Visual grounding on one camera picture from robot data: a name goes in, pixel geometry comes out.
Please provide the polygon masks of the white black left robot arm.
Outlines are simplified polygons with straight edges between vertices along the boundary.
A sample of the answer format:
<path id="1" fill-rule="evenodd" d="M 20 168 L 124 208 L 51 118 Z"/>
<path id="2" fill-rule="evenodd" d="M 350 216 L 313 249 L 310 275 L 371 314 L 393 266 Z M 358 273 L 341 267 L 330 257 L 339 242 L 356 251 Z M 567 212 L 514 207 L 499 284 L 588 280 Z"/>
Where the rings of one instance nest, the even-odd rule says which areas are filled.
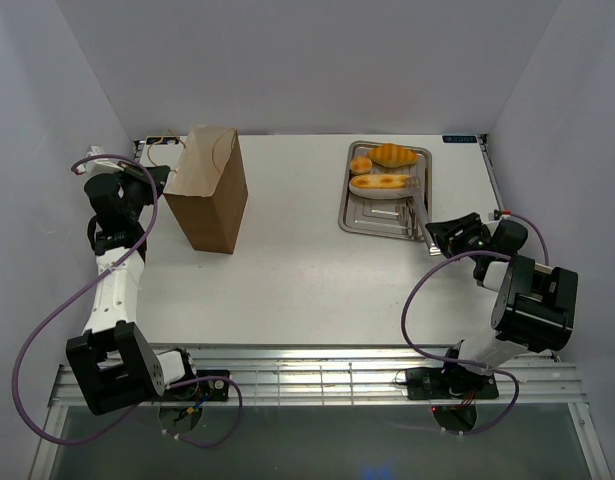
<path id="1" fill-rule="evenodd" d="M 84 186 L 94 215 L 87 237 L 103 279 L 96 285 L 90 317 L 66 356 L 90 411 L 106 414 L 159 398 L 177 399 L 199 387 L 191 356 L 174 348 L 156 353 L 137 323 L 137 300 L 146 263 L 139 217 L 162 194 L 170 169 L 140 169 L 124 162 L 104 165 Z"/>

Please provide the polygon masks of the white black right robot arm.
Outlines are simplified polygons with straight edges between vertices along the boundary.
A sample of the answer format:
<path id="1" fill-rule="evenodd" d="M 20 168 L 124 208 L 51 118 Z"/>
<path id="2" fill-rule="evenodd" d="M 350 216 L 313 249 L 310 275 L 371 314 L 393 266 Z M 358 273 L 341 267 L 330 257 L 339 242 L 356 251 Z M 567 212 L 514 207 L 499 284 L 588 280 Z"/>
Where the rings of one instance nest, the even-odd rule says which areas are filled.
<path id="1" fill-rule="evenodd" d="M 484 222 L 477 213 L 430 222 L 428 236 L 446 258 L 470 252 L 477 285 L 495 292 L 491 319 L 477 335 L 449 348 L 450 359 L 438 373 L 438 386 L 450 398 L 486 390 L 497 394 L 494 370 L 513 357 L 560 351 L 574 327 L 579 276 L 576 272 L 520 254 L 536 225 L 509 211 L 496 210 Z"/>

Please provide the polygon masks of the metal tongs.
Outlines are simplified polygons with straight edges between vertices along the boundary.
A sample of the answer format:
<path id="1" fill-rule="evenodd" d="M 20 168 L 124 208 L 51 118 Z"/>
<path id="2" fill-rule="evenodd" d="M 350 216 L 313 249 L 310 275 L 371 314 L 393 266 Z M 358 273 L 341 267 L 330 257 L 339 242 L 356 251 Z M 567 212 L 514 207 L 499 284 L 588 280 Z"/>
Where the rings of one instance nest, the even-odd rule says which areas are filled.
<path id="1" fill-rule="evenodd" d="M 409 209 L 414 214 L 417 228 L 428 248 L 429 255 L 440 255 L 441 250 L 436 245 L 432 235 L 426 229 L 426 225 L 429 223 L 429 214 L 419 185 L 419 179 L 416 176 L 407 176 L 404 180 L 404 189 L 405 199 L 408 202 Z"/>

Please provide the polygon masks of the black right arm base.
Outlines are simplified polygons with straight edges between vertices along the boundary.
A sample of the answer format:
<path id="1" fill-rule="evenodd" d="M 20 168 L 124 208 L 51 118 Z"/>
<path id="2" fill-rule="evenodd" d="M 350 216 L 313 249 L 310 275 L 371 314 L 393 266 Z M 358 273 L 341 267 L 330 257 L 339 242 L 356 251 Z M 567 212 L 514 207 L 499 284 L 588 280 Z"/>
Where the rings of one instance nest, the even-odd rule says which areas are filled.
<path id="1" fill-rule="evenodd" d="M 493 375 L 478 375 L 463 367 L 406 369 L 404 379 L 396 384 L 406 387 L 409 400 L 493 400 L 499 397 Z"/>

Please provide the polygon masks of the small round fake bun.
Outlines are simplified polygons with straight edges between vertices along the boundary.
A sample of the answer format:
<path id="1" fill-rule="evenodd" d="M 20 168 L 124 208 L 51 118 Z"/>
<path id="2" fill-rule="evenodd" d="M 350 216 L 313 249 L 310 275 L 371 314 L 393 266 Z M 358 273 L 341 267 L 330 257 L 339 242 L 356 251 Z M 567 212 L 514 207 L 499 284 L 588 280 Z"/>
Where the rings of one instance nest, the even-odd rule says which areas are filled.
<path id="1" fill-rule="evenodd" d="M 367 156 L 355 156 L 349 163 L 349 169 L 354 175 L 368 174 L 373 168 L 373 162 Z"/>

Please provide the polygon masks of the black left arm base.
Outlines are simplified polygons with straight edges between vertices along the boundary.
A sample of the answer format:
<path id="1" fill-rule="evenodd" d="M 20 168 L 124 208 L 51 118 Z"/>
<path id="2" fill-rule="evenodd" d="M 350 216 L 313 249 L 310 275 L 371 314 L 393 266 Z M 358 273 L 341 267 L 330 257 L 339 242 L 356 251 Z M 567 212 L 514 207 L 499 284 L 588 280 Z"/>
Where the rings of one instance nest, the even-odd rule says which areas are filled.
<path id="1" fill-rule="evenodd" d="M 229 399 L 230 384 L 226 378 L 231 377 L 229 370 L 197 370 L 197 377 L 213 377 L 189 386 L 192 398 L 209 402 L 226 402 Z"/>

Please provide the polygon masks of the long white fake bread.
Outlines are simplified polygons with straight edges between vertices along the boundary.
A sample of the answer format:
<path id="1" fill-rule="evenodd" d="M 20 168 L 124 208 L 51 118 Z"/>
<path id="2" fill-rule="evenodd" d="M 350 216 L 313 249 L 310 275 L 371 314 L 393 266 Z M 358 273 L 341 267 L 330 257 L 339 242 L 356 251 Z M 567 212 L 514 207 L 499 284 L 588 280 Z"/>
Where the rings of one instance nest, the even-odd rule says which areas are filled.
<path id="1" fill-rule="evenodd" d="M 349 191 L 370 200 L 398 200 L 409 196 L 407 182 L 410 175 L 363 174 L 354 176 L 348 184 Z"/>

